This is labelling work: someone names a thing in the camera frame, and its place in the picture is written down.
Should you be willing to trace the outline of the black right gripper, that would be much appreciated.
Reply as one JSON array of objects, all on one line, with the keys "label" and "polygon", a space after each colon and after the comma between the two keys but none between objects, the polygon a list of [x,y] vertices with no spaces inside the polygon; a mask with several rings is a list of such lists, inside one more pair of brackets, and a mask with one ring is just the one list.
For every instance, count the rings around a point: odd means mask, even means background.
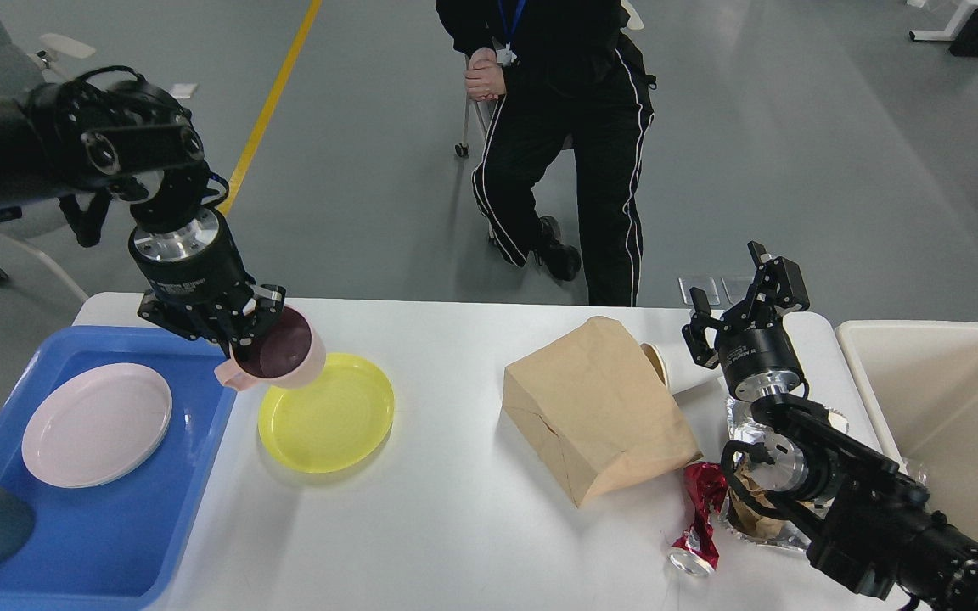
[{"label": "black right gripper", "polygon": [[756,401],[790,394],[804,385],[795,349],[787,333],[776,326],[789,313],[810,310],[811,299],[798,263],[768,254],[758,241],[746,247],[756,271],[745,297],[717,318],[711,315],[706,291],[690,289],[692,313],[682,333],[694,364],[707,370],[721,362],[707,330],[730,333],[722,337],[723,379],[730,397]]}]

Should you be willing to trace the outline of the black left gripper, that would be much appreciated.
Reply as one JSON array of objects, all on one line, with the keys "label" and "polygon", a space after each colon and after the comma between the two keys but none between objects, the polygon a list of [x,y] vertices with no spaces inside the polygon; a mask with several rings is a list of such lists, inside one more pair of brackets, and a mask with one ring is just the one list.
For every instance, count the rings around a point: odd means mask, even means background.
[{"label": "black left gripper", "polygon": [[282,316],[286,289],[254,284],[218,211],[198,209],[170,233],[133,228],[129,252],[152,289],[144,291],[138,316],[180,338],[240,356]]}]

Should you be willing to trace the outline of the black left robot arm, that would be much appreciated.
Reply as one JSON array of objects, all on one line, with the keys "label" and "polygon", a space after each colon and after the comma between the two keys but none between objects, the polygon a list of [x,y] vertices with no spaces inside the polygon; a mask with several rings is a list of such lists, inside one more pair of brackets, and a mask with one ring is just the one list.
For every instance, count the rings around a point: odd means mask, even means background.
[{"label": "black left robot arm", "polygon": [[106,210],[126,204],[127,248],[149,289],[138,315],[226,356],[244,356],[277,326],[286,290],[245,270],[218,205],[228,182],[210,169],[193,116],[131,70],[93,85],[85,73],[0,96],[0,214],[59,201],[81,246]]}]

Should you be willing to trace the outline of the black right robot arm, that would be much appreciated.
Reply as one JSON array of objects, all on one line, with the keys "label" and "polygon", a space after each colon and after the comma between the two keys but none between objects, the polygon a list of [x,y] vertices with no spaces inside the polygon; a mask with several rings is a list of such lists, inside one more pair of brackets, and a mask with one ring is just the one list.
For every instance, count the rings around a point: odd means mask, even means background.
[{"label": "black right robot arm", "polygon": [[978,542],[928,512],[929,492],[885,457],[830,424],[808,386],[784,316],[810,306],[795,261],[750,241],[752,282],[721,316],[691,289],[684,344],[700,367],[722,371],[731,398],[763,429],[730,440],[719,467],[734,494],[762,517],[787,519],[808,541],[812,568],[853,594],[884,599],[894,586],[907,608],[978,610]]}]

